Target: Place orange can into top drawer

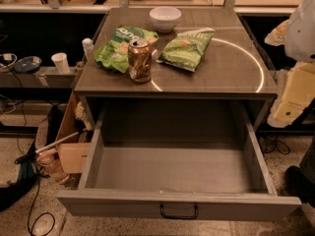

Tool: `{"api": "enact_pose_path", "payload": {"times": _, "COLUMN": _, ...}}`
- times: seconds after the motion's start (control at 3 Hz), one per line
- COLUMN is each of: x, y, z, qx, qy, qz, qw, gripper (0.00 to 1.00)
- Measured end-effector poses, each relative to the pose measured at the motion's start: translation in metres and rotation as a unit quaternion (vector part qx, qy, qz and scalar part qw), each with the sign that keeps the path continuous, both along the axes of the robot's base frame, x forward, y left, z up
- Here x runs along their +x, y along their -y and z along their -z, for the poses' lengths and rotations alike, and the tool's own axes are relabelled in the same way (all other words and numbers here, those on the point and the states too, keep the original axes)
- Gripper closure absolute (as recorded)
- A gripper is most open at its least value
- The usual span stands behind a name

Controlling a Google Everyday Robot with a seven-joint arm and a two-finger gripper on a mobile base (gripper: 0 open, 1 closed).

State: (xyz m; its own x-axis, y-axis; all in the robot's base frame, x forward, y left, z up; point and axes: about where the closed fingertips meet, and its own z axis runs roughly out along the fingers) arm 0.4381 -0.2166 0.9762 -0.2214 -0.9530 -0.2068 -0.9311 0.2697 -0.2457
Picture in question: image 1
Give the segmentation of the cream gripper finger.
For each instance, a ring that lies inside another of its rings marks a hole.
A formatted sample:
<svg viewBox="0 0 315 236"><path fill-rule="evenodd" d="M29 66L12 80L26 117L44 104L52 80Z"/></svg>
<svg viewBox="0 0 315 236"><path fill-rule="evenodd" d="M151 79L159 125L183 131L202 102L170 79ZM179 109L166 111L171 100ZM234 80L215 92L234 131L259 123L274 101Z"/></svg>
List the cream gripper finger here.
<svg viewBox="0 0 315 236"><path fill-rule="evenodd" d="M315 98L315 64L297 62L284 77L267 123L275 128L291 125Z"/></svg>
<svg viewBox="0 0 315 236"><path fill-rule="evenodd" d="M283 21L277 27L275 27L265 37L265 42L272 46L280 46L284 44L284 36L286 33L288 20Z"/></svg>

